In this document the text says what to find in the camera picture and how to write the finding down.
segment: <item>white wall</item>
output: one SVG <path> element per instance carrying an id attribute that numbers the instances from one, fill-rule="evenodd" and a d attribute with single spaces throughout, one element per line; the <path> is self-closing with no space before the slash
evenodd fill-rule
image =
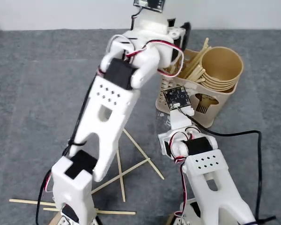
<path id="1" fill-rule="evenodd" d="M 0 0 L 0 30 L 128 28 L 133 0 Z M 281 29 L 281 0 L 166 0 L 195 29 Z"/>

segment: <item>stacked paper cup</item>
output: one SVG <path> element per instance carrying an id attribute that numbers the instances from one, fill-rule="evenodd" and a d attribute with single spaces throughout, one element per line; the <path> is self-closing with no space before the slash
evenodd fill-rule
<path id="1" fill-rule="evenodd" d="M 232 89 L 243 72 L 244 64 L 240 56 L 226 47 L 213 47 L 201 58 L 200 65 L 205 69 L 201 85 L 218 91 Z"/>

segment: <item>wire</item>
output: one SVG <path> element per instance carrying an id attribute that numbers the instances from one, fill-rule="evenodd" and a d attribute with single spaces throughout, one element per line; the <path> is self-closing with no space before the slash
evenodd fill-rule
<path id="1" fill-rule="evenodd" d="M 182 217 L 184 215 L 184 211 L 185 211 L 185 206 L 186 206 L 186 201 L 187 201 L 187 189 L 186 189 L 186 182 L 185 182 L 185 178 L 183 175 L 183 165 L 184 165 L 184 161 L 183 163 L 180 165 L 180 173 L 181 173 L 181 180 L 182 180 L 182 188 L 183 188 L 183 206 L 182 206 L 182 211 L 177 211 L 174 213 L 174 215 L 178 218 L 180 218 L 180 224 L 182 224 Z"/>
<path id="2" fill-rule="evenodd" d="M 138 15 L 141 13 L 141 11 L 143 9 L 144 9 L 143 7 L 140 7 L 140 10 L 138 11 L 138 13 L 131 16 L 131 28 L 130 28 L 130 30 L 134 29 L 134 20 L 135 20 L 135 18 L 138 17 Z"/>
<path id="3" fill-rule="evenodd" d="M 276 219 L 276 216 L 267 218 L 267 219 L 259 219 L 259 210 L 260 210 L 260 202 L 261 202 L 261 195 L 262 195 L 262 152 L 261 152 L 261 140 L 262 140 L 262 133 L 258 130 L 249 130 L 245 132 L 239 132 L 239 133 L 232 133 L 232 134 L 221 134 L 214 131 L 211 131 L 207 128 L 205 128 L 203 125 L 201 125 L 199 122 L 197 122 L 194 118 L 192 118 L 190 115 L 187 115 L 184 113 L 181 108 L 178 108 L 178 111 L 185 115 L 188 119 L 190 119 L 192 122 L 194 122 L 199 128 L 202 130 L 216 136 L 221 137 L 233 137 L 233 136 L 241 136 L 241 135 L 247 135 L 247 134 L 258 134 L 258 190 L 257 190 L 257 200 L 256 200 L 256 208 L 255 208 L 255 219 L 257 221 L 257 224 L 259 223 L 265 223 L 270 220 Z"/>
<path id="4" fill-rule="evenodd" d="M 94 84 L 94 81 L 95 81 L 95 78 L 96 76 L 94 77 L 93 81 L 91 82 L 91 84 L 89 85 L 89 88 L 87 90 L 87 93 L 84 97 L 84 100 L 83 100 L 83 103 L 82 103 L 82 106 L 81 106 L 81 109 L 80 109 L 80 112 L 79 112 L 79 115 L 78 115 L 78 118 L 77 118 L 77 121 L 76 121 L 76 124 L 75 124 L 75 127 L 74 127 L 74 131 L 72 133 L 72 136 L 71 138 L 68 140 L 67 142 L 67 146 L 66 148 L 64 149 L 64 151 L 62 152 L 62 156 L 66 156 L 72 145 L 76 145 L 76 146 L 83 146 L 85 145 L 86 142 L 84 143 L 75 143 L 75 137 L 76 137 L 76 134 L 77 134 L 77 130 L 78 130 L 78 127 L 80 125 L 80 122 L 81 122 L 81 119 L 82 119 L 82 116 L 83 116 L 83 113 L 84 113 L 84 110 L 85 110 L 85 107 L 87 105 L 87 102 L 88 102 L 88 98 L 89 98 L 89 94 L 90 94 L 90 90 L 91 88 L 93 87 L 93 84 Z M 43 179 L 43 182 L 42 182 L 42 185 L 41 185 L 41 188 L 40 188 L 40 191 L 39 191 L 39 194 L 38 194 L 38 199 L 37 199 L 37 210 L 36 210 L 36 224 L 38 225 L 38 214 L 39 214 L 39 207 L 40 207 L 40 203 L 41 203 L 41 200 L 42 200 L 42 194 L 43 194 L 43 190 L 45 189 L 47 183 L 49 182 L 49 177 L 51 175 L 51 169 L 46 173 L 44 179 Z"/>
<path id="5" fill-rule="evenodd" d="M 82 103 L 82 106 L 81 106 L 81 109 L 80 109 L 80 112 L 79 112 L 79 115 L 78 115 L 78 118 L 77 118 L 77 121 L 76 121 L 76 124 L 75 124 L 75 127 L 74 127 L 74 131 L 72 133 L 72 136 L 71 138 L 69 139 L 68 141 L 68 145 L 66 146 L 66 148 L 64 149 L 63 153 L 62 153 L 62 156 L 66 156 L 72 145 L 76 145 L 76 146 L 83 146 L 85 145 L 85 143 L 75 143 L 75 137 L 76 137 L 76 134 L 77 134 L 77 130 L 78 130 L 78 127 L 80 125 L 80 122 L 81 122 L 81 119 L 82 119 L 82 116 L 83 116 L 83 113 L 84 113 L 84 110 L 85 110 L 85 107 L 86 107 L 86 104 L 88 102 L 88 98 L 89 98 L 89 94 L 90 94 L 90 90 L 92 89 L 93 87 L 93 84 L 94 84 L 94 81 L 95 81 L 95 78 L 96 76 L 94 77 L 93 81 L 91 82 L 91 84 L 89 85 L 89 88 L 87 90 L 87 93 L 84 97 L 84 100 L 83 100 L 83 103 Z"/>
<path id="6" fill-rule="evenodd" d="M 114 36 L 111 37 L 111 39 L 108 41 L 108 44 L 107 44 L 107 47 L 106 47 L 106 50 L 105 50 L 105 54 L 108 54 L 111 50 L 111 44 L 113 43 L 113 41 L 117 38 L 124 38 L 127 42 L 129 42 L 130 44 L 132 44 L 133 46 L 133 51 L 135 51 L 135 46 L 133 44 L 133 42 L 131 41 L 130 38 L 127 38 L 125 35 L 122 35 L 122 34 L 116 34 Z"/>
<path id="7" fill-rule="evenodd" d="M 51 174 L 51 169 L 46 173 L 44 179 L 43 179 L 43 183 L 41 185 L 41 188 L 39 190 L 39 194 L 38 194 L 38 199 L 37 199 L 37 211 L 36 211 L 36 224 L 38 224 L 38 213 L 39 213 L 39 207 L 40 207 L 40 203 L 41 203 L 41 200 L 42 200 L 42 194 L 43 194 L 43 189 L 46 185 L 46 181 L 48 180 L 49 176 Z"/>
<path id="8" fill-rule="evenodd" d="M 46 193 L 51 193 L 51 192 L 53 192 L 53 191 L 48 191 L 48 185 L 49 185 L 49 182 L 50 182 L 50 180 L 51 180 L 51 177 L 52 177 L 52 173 L 50 173 L 50 175 L 49 175 L 49 177 L 48 177 L 48 179 L 47 179 L 46 185 L 45 185 L 45 187 L 44 187 L 44 190 L 45 190 Z"/>
<path id="9" fill-rule="evenodd" d="M 178 52 L 180 52 L 180 55 L 182 56 L 181 57 L 181 65 L 180 65 L 180 68 L 178 70 L 178 72 L 174 75 L 172 74 L 169 74 L 167 72 L 165 72 L 164 70 L 161 70 L 161 69 L 158 69 L 157 71 L 159 73 L 161 73 L 162 75 L 166 76 L 166 77 L 176 77 L 180 74 L 180 72 L 182 71 L 182 68 L 183 68 L 183 63 L 184 63 L 184 52 L 182 51 L 181 48 L 175 46 L 174 44 L 172 44 L 171 42 L 168 42 L 168 41 L 164 41 L 164 40 L 150 40 L 148 41 L 141 49 L 139 50 L 135 50 L 134 52 L 132 53 L 129 53 L 129 54 L 126 54 L 127 57 L 132 57 L 132 56 L 136 56 L 137 54 L 143 52 L 144 50 L 147 49 L 147 45 L 150 44 L 150 43 L 157 43 L 157 44 L 161 44 L 161 45 L 166 45 L 166 46 L 170 46 L 172 47 L 173 49 L 176 49 Z"/>

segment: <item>black cable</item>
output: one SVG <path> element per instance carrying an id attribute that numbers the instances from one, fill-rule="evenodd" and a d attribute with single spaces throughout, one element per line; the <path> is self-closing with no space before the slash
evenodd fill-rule
<path id="1" fill-rule="evenodd" d="M 134 20 L 135 20 L 135 17 L 138 16 L 138 15 L 141 13 L 141 11 L 142 11 L 143 9 L 144 9 L 143 7 L 140 7 L 140 10 L 138 11 L 138 13 L 131 16 L 131 28 L 130 28 L 130 30 L 133 30 L 133 29 L 134 29 Z"/>
<path id="2" fill-rule="evenodd" d="M 73 131 L 73 133 L 72 133 L 72 136 L 71 136 L 70 140 L 68 141 L 68 144 L 67 144 L 66 148 L 64 149 L 64 151 L 63 151 L 63 153 L 62 153 L 62 156 L 66 156 L 66 155 L 69 153 L 70 148 L 71 148 L 72 145 L 83 146 L 83 145 L 85 145 L 85 143 L 86 143 L 86 142 L 85 142 L 85 143 L 77 144 L 77 143 L 75 143 L 74 141 L 75 141 L 75 137 L 76 137 L 76 134 L 77 134 L 77 130 L 78 130 L 78 127 L 79 127 L 79 125 L 80 125 L 80 121 L 81 121 L 81 118 L 82 118 L 82 116 L 83 116 L 83 113 L 84 113 L 86 104 L 87 104 L 87 102 L 88 102 L 90 90 L 91 90 L 92 87 L 93 87 L 95 78 L 96 78 L 96 76 L 94 77 L 93 81 L 91 82 L 91 84 L 90 84 L 90 86 L 89 86 L 89 88 L 88 88 L 88 90 L 87 90 L 87 93 L 86 93 L 86 95 L 85 95 L 85 97 L 84 97 L 84 100 L 83 100 L 83 103 L 82 103 L 82 106 L 81 106 L 81 109 L 80 109 L 80 112 L 79 112 L 79 115 L 78 115 L 78 118 L 77 118 L 77 121 L 76 121 L 76 124 L 75 124 L 75 127 L 74 127 L 74 131 Z"/>
<path id="3" fill-rule="evenodd" d="M 234 137 L 234 136 L 241 136 L 241 135 L 247 135 L 247 134 L 258 134 L 258 189 L 257 189 L 257 200 L 256 200 L 256 208 L 255 208 L 255 219 L 257 221 L 257 224 L 260 223 L 266 223 L 269 220 L 276 219 L 276 216 L 270 217 L 267 219 L 259 219 L 259 210 L 260 210 L 260 202 L 261 202 L 261 195 L 262 195 L 262 153 L 261 153 L 261 140 L 262 140 L 262 133 L 258 130 L 249 130 L 245 132 L 239 132 L 239 133 L 232 133 L 232 134 L 220 134 L 214 131 L 211 131 L 207 128 L 205 128 L 203 125 L 201 125 L 199 122 L 197 122 L 194 118 L 191 116 L 185 114 L 180 108 L 178 108 L 178 111 L 185 115 L 187 118 L 189 118 L 192 122 L 194 122 L 199 128 L 202 130 L 216 136 L 221 137 Z"/>
<path id="4" fill-rule="evenodd" d="M 95 81 L 95 78 L 96 76 L 94 77 L 93 81 L 91 82 L 88 90 L 87 90 L 87 93 L 84 97 L 84 100 L 83 100 L 83 103 L 82 103 L 82 106 L 81 106 L 81 109 L 80 109 L 80 112 L 79 112 L 79 115 L 78 115 L 78 119 L 76 121 L 76 124 L 75 124 L 75 127 L 74 127 L 74 131 L 72 133 L 72 136 L 71 138 L 69 139 L 69 141 L 67 142 L 67 146 L 66 148 L 64 149 L 64 151 L 62 152 L 62 156 L 66 156 L 69 151 L 70 151 L 70 148 L 72 145 L 76 145 L 76 146 L 83 146 L 86 144 L 86 142 L 84 143 L 75 143 L 75 137 L 76 137 L 76 134 L 77 134 L 77 130 L 78 130 L 78 127 L 80 125 L 80 122 L 81 122 L 81 119 L 82 119 L 82 116 L 83 116 L 83 113 L 84 113 L 84 110 L 85 110 L 85 107 L 86 107 L 86 104 L 88 102 L 88 98 L 89 98 L 89 94 L 90 94 L 90 90 L 92 89 L 93 87 L 93 84 L 94 84 L 94 81 Z M 41 189 L 39 191 L 39 194 L 38 194 L 38 199 L 37 199 L 37 210 L 36 210 L 36 224 L 38 225 L 38 214 L 39 214 L 39 207 L 40 207 L 40 203 L 41 203 L 41 200 L 42 200 L 42 194 L 43 194 L 43 189 L 46 185 L 46 181 L 48 179 L 48 177 L 50 176 L 50 173 L 51 173 L 51 169 L 46 173 L 44 179 L 43 179 L 43 183 L 41 185 Z"/>
<path id="5" fill-rule="evenodd" d="M 38 225 L 38 213 L 39 213 L 39 207 L 40 207 L 40 204 L 41 204 L 43 189 L 46 185 L 46 182 L 47 182 L 50 174 L 51 174 L 51 169 L 46 173 L 46 175 L 44 177 L 44 180 L 43 180 L 43 183 L 41 185 L 41 189 L 39 190 L 39 194 L 38 194 L 38 198 L 37 198 L 37 211 L 36 211 L 36 224 L 37 225 Z"/>

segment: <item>cup rim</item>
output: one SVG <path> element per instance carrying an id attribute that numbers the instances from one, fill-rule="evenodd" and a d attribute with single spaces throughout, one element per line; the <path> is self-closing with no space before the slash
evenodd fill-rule
<path id="1" fill-rule="evenodd" d="M 209 51 L 211 51 L 211 50 L 214 50 L 214 49 L 225 49 L 225 50 L 229 50 L 230 52 L 233 52 L 236 56 L 237 56 L 237 58 L 239 59 L 239 61 L 240 61 L 240 63 L 241 63 L 241 70 L 240 70 L 240 72 L 239 72 L 239 74 L 235 77 L 235 78 L 233 78 L 233 79 L 230 79 L 230 80 L 217 80 L 217 82 L 224 82 L 224 83 L 228 83 L 228 82 L 232 82 L 232 81 L 235 81 L 235 80 L 238 80 L 239 79 L 239 77 L 240 77 L 240 75 L 243 73 L 243 71 L 244 71 L 244 62 L 243 62 L 243 60 L 242 60 L 242 58 L 240 57 L 240 55 L 237 53 L 237 52 L 235 52 L 233 49 L 231 49 L 231 48 L 227 48 L 227 47 L 224 47 L 224 46 L 216 46 L 216 47 L 211 47 L 209 50 L 207 50 L 203 55 L 202 55 L 202 57 L 200 58 L 200 65 L 202 66 L 202 68 L 204 68 L 203 67 L 203 64 L 202 64 L 202 60 L 203 60 L 203 58 L 204 58 L 204 56 L 209 52 Z M 212 76 L 210 76 L 207 72 L 205 72 L 205 74 L 209 77 L 209 78 L 213 78 Z"/>

